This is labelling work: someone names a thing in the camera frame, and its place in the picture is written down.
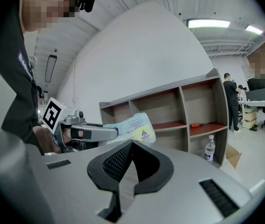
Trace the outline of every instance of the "red screwdriver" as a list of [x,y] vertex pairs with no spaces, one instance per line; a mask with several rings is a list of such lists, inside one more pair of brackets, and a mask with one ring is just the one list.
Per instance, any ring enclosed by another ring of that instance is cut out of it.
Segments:
[[200,127],[200,126],[203,126],[205,124],[192,124],[190,125],[191,128],[197,128],[197,127]]

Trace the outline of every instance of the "hand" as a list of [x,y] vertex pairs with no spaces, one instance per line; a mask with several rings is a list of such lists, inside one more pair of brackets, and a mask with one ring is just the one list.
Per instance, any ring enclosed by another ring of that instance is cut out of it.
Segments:
[[[78,136],[81,138],[83,137],[83,131],[82,130],[78,131]],[[67,144],[70,141],[71,141],[70,128],[64,128],[63,129],[63,142],[64,142],[64,144]]]
[[[47,129],[40,126],[33,127],[33,132],[35,133],[39,145],[41,146],[44,153],[55,152],[57,154],[61,153],[60,148],[55,144],[52,133]],[[83,131],[78,131],[79,137],[83,137]],[[63,141],[65,144],[71,141],[70,128],[64,128],[63,130]]]
[[61,153],[61,149],[55,144],[53,135],[47,128],[35,126],[33,127],[33,132],[35,133],[39,145],[44,153]]

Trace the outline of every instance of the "cardboard box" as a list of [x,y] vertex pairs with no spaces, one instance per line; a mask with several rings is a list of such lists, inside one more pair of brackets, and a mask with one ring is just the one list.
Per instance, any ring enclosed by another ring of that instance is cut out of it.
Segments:
[[244,123],[244,128],[250,129],[253,127],[253,125],[257,124],[257,119],[254,119],[252,121],[244,120],[243,123]]
[[257,109],[249,109],[249,108],[246,108],[244,110],[244,117],[243,117],[244,120],[246,121],[252,121],[254,119],[257,119]]
[[231,163],[231,165],[236,168],[238,161],[240,159],[241,153],[239,153],[234,147],[230,144],[227,144],[226,147],[226,158]]

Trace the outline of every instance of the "person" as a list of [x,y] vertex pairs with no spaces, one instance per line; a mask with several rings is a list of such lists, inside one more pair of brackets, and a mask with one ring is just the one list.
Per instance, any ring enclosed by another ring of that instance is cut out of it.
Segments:
[[224,74],[224,89],[226,93],[227,103],[228,103],[228,111],[229,111],[229,129],[231,129],[232,121],[233,121],[233,133],[241,133],[242,131],[238,128],[238,100],[237,94],[239,93],[239,89],[236,84],[231,80],[231,76],[229,73]]
[[239,88],[239,97],[242,98],[243,100],[246,99],[246,94],[243,86],[240,84],[238,88]]
[[37,89],[37,99],[41,98],[42,88],[40,86],[37,86],[36,89]]
[[[23,33],[47,27],[59,17],[77,11],[78,0],[8,0],[0,16],[0,74],[16,97],[2,124],[25,143],[36,145],[41,154],[60,152],[50,131],[38,123],[37,87],[25,50]],[[70,130],[63,133],[71,141]]]

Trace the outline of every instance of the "ceiling light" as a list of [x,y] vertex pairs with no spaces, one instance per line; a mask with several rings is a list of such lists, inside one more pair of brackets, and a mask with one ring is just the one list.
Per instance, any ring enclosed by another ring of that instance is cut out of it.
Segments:
[[56,61],[57,61],[57,56],[49,55],[47,69],[45,71],[45,77],[44,77],[45,82],[51,81]]
[[227,28],[229,25],[230,25],[229,21],[223,21],[223,20],[211,20],[211,19],[187,20],[188,28],[203,28],[203,27]]
[[263,31],[261,31],[260,29],[258,28],[255,28],[251,25],[249,25],[246,29],[246,31],[250,31],[250,32],[254,32],[254,33],[257,33],[258,35],[260,35],[261,33],[263,33]]

